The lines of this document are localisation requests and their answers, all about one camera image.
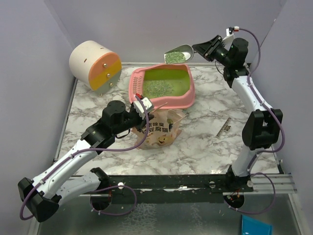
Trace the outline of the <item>grey metal litter scoop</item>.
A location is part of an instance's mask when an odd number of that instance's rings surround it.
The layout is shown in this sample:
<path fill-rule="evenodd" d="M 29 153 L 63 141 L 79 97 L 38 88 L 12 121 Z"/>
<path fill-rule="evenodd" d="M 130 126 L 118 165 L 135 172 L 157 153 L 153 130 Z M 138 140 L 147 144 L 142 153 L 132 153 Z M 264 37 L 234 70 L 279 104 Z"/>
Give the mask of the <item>grey metal litter scoop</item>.
<path fill-rule="evenodd" d="M 193 59 L 194 49 L 190 45 L 181 45 L 164 53 L 164 62 L 166 64 L 182 64 Z"/>

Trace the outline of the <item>orange cat litter bag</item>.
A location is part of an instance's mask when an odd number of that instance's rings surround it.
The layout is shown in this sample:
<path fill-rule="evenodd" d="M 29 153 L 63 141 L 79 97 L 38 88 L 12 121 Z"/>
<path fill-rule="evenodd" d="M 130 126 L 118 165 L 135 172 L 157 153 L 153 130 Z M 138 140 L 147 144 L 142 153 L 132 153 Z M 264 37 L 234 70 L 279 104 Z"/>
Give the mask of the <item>orange cat litter bag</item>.
<path fill-rule="evenodd" d="M 149 128 L 144 126 L 141 130 L 132 129 L 137 136 L 138 144 L 148 132 L 145 141 L 139 146 L 140 149 L 156 149 L 170 146 L 180 135 L 180 122 L 187 116 L 181 109 L 164 109 L 164 104 L 152 111 L 154 118 L 149 121 Z"/>

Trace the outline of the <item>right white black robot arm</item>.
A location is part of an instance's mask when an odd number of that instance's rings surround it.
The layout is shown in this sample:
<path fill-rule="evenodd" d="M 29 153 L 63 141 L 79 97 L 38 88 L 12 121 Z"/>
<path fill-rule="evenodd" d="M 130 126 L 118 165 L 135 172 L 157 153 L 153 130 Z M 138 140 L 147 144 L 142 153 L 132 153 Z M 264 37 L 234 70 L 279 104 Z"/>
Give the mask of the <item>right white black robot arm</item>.
<path fill-rule="evenodd" d="M 272 108 L 256 89 L 244 66 L 248 53 L 248 41 L 236 38 L 229 49 L 221 36 L 194 44 L 192 48 L 207 61 L 218 61 L 224 66 L 223 77 L 238 95 L 249 117 L 242 130 L 243 148 L 236 161 L 228 168 L 223 186 L 228 191 L 241 189 L 250 180 L 250 171 L 258 155 L 268 152 L 278 141 L 283 113 Z"/>

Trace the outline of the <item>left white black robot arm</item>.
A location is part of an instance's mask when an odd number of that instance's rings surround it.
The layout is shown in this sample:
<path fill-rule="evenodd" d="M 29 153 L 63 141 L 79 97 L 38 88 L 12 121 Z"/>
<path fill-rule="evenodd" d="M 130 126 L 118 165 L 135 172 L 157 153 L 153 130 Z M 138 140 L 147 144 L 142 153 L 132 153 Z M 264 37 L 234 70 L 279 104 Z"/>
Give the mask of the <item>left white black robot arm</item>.
<path fill-rule="evenodd" d="M 44 222 L 56 213 L 58 208 L 87 192 L 103 193 L 112 189 L 125 187 L 124 184 L 112 185 L 110 177 L 100 168 L 75 180 L 71 176 L 87 162 L 104 151 L 112 151 L 110 146 L 118 134 L 149 126 L 149 113 L 154 106 L 146 97 L 135 97 L 129 111 L 122 101 L 113 100 L 103 109 L 101 118 L 88 127 L 74 147 L 43 173 L 28 179 L 24 177 L 18 182 L 22 207 L 20 219 L 25 208 L 31 212 L 31 217 L 38 222 Z"/>

